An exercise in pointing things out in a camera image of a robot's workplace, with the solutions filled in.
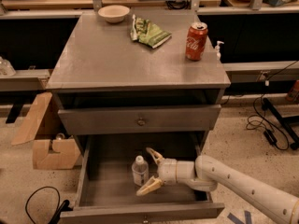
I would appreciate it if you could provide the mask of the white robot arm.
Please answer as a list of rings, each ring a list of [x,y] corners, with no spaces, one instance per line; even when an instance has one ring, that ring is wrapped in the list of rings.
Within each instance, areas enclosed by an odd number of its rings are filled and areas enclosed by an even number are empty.
[[[222,184],[277,224],[299,222],[296,196],[240,173],[208,155],[199,155],[195,161],[177,161],[164,158],[151,147],[146,150],[158,167],[158,176],[152,176],[136,192],[137,196],[147,195],[164,185],[184,184],[194,190],[213,191]]]

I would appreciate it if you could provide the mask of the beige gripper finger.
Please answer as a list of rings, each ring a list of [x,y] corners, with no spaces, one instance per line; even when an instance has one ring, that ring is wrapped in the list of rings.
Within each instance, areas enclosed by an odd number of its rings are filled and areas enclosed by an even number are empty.
[[[145,196],[156,189],[159,189],[164,182],[161,178],[152,176],[137,192],[137,196]]]
[[[146,150],[151,155],[151,157],[157,165],[159,165],[164,160],[163,155],[154,150],[153,148],[147,147]]]

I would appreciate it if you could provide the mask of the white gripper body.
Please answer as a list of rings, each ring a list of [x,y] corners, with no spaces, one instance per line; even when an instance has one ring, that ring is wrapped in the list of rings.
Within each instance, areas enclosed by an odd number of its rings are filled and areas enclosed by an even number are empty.
[[[177,163],[175,159],[163,159],[158,164],[157,174],[164,185],[177,183]]]

